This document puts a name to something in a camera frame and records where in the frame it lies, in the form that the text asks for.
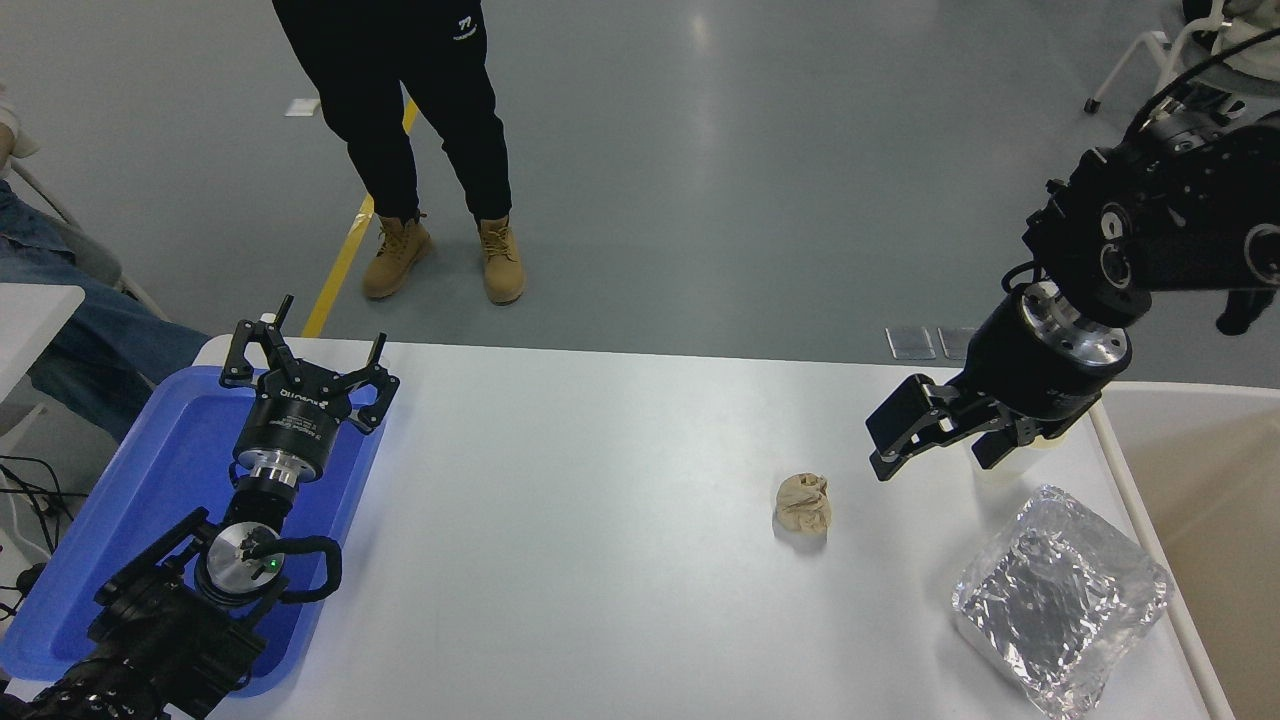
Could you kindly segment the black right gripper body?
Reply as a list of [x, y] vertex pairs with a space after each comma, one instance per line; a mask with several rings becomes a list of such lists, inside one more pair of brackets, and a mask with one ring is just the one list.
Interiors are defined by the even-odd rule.
[[1103, 373], [1051, 348], [1029, 327], [1021, 300], [1005, 299], [973, 336], [965, 365], [948, 384], [1037, 420], [1039, 436], [1056, 439], [1100, 397]]

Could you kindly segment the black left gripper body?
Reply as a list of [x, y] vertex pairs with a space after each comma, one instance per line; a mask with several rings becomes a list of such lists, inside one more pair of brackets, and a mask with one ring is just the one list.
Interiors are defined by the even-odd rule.
[[291, 457], [302, 473], [323, 473], [352, 402], [346, 395], [323, 397], [321, 386], [292, 389], [285, 377], [269, 372], [255, 378], [253, 405], [233, 448], [237, 464], [251, 469], [271, 455]]

